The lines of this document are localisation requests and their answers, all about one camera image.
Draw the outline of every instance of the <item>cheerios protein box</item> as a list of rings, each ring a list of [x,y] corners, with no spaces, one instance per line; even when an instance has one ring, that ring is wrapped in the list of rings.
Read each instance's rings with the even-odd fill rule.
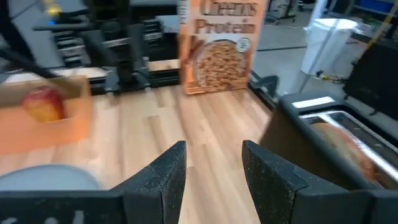
[[[180,74],[188,94],[247,87],[267,4],[180,0]]]

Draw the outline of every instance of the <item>red apple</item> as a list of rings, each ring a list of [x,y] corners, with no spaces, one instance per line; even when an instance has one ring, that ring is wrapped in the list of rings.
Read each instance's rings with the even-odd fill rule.
[[[63,97],[49,86],[40,86],[28,92],[22,99],[22,107],[38,122],[65,118]]]

